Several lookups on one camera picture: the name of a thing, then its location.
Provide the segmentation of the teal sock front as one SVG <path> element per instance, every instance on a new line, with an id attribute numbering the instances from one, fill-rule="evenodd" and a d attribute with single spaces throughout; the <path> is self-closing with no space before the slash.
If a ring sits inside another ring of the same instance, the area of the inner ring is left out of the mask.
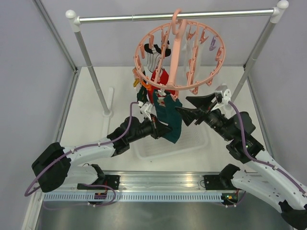
<path id="1" fill-rule="evenodd" d="M 164 102 L 166 111 L 166 123 L 172 128 L 172 131 L 165 134 L 164 138 L 173 144 L 176 144 L 180 138 L 182 128 L 182 118 L 176 110 L 176 107 L 182 107 L 182 103 L 179 99 L 174 101 L 171 94 L 164 98 Z"/>

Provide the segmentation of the teal reindeer sock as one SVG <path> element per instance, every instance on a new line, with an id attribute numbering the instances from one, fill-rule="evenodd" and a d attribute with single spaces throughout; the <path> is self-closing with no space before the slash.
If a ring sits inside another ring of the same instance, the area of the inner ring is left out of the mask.
<path id="1" fill-rule="evenodd" d="M 170 94 L 167 94 L 166 96 L 161 96 L 158 90 L 154 90 L 153 92 L 153 103 L 156 111 L 156 116 L 159 121 L 163 123 L 168 123 L 169 121 L 169 115 L 171 112 L 171 99 L 172 98 Z"/>

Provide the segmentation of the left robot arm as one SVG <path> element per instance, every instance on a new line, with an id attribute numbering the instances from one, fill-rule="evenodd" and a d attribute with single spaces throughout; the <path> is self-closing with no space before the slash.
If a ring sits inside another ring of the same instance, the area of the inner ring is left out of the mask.
<path id="1" fill-rule="evenodd" d="M 89 184 L 93 189 L 100 189 L 105 184 L 103 171 L 96 165 L 82 170 L 81 164 L 118 156 L 139 139 L 147 136 L 159 139 L 172 130 L 171 126 L 163 124 L 153 114 L 142 122 L 137 117 L 129 116 L 112 133 L 98 141 L 75 147 L 63 147 L 59 142 L 54 142 L 32 163 L 35 182 L 44 193 L 69 184 L 72 177 L 76 177 L 76 185 Z"/>

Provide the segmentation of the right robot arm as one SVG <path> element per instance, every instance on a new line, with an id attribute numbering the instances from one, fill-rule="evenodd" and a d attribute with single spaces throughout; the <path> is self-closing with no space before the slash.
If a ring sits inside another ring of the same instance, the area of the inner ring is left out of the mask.
<path id="1" fill-rule="evenodd" d="M 259 143 L 252 132 L 255 126 L 247 112 L 240 112 L 227 95 L 212 93 L 188 96 L 194 108 L 176 107 L 189 126 L 206 123 L 225 141 L 230 155 L 252 168 L 264 182 L 251 177 L 233 164 L 219 174 L 224 189 L 244 190 L 276 209 L 283 220 L 296 230 L 307 228 L 307 187 L 287 172 Z"/>

